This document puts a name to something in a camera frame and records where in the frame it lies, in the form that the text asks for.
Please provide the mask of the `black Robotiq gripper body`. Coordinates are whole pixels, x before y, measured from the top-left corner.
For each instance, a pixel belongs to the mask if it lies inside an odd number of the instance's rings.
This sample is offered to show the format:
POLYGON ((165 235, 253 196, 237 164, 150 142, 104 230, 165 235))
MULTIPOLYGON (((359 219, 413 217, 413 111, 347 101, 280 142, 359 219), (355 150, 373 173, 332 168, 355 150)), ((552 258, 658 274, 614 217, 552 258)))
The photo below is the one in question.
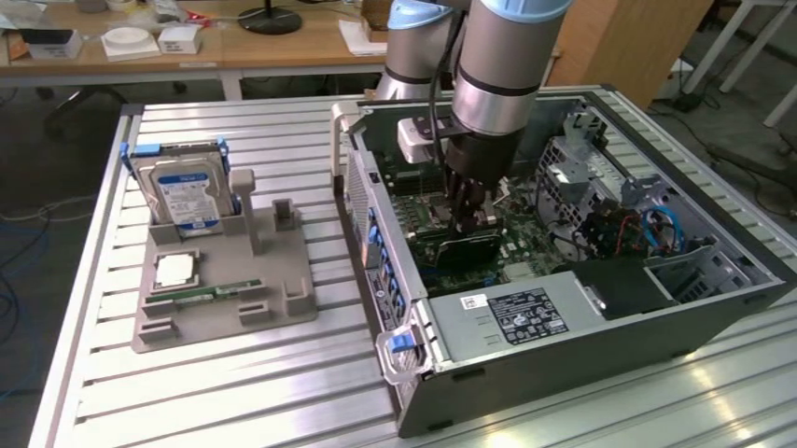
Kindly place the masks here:
POLYGON ((523 136, 516 131, 500 136, 463 133, 449 138, 445 164, 463 178, 495 184, 507 173, 523 136))

